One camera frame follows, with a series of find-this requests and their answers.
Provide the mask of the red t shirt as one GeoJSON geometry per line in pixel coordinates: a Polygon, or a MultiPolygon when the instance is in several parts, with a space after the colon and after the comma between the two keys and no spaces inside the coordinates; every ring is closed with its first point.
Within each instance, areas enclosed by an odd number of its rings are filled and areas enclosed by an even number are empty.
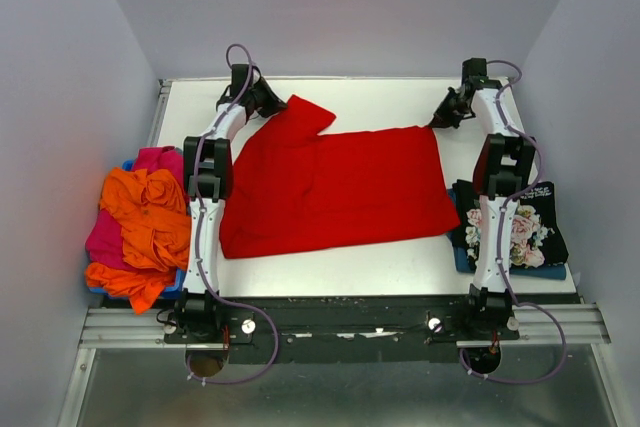
{"type": "Polygon", "coordinates": [[[244,144],[220,228],[227,259],[443,235],[459,226],[426,126],[327,133],[298,96],[244,144]]]}

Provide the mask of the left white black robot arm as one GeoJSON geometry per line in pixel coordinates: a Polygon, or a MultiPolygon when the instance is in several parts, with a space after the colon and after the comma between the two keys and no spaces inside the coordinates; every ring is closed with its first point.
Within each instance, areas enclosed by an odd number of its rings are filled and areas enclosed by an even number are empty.
{"type": "Polygon", "coordinates": [[[251,63],[233,64],[231,80],[216,103],[213,120],[183,142],[184,186],[189,198],[191,237],[182,292],[175,306],[180,329],[201,342],[214,340],[222,327],[217,313],[219,234],[233,185],[232,141],[256,114],[269,118],[286,109],[251,63]]]}

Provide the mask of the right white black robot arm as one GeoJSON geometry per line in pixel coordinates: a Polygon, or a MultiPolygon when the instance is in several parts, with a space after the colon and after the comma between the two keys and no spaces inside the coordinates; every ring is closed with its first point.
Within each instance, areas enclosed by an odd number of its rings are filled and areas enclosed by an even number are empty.
{"type": "Polygon", "coordinates": [[[484,58],[465,60],[460,86],[448,89],[429,122],[434,129],[457,129],[463,121],[477,119],[485,134],[472,176],[481,213],[479,259],[459,317],[462,331],[474,339],[506,326],[512,316],[512,223],[517,199],[530,185],[536,154],[535,142],[503,105],[513,83],[492,79],[490,64],[484,58]]]}

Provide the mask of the pink t shirt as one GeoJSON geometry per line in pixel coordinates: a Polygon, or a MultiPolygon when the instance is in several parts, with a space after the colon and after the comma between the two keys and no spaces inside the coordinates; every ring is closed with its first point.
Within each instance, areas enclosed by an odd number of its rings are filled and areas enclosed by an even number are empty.
{"type": "MultiPolygon", "coordinates": [[[[184,188],[182,152],[173,146],[143,148],[135,159],[126,160],[120,168],[125,172],[146,169],[148,173],[165,169],[173,175],[180,187],[184,188]]],[[[112,269],[130,273],[141,272],[141,269],[125,261],[123,246],[121,225],[107,210],[101,208],[85,243],[89,259],[112,269]]]]}

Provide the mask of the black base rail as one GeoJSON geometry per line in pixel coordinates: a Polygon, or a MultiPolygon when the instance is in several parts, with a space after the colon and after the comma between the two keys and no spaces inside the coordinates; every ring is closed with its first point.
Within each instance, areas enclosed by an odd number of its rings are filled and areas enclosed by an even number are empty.
{"type": "Polygon", "coordinates": [[[463,344],[516,340],[509,314],[493,318],[464,295],[248,297],[184,294],[164,340],[232,364],[450,363],[463,344]]]}

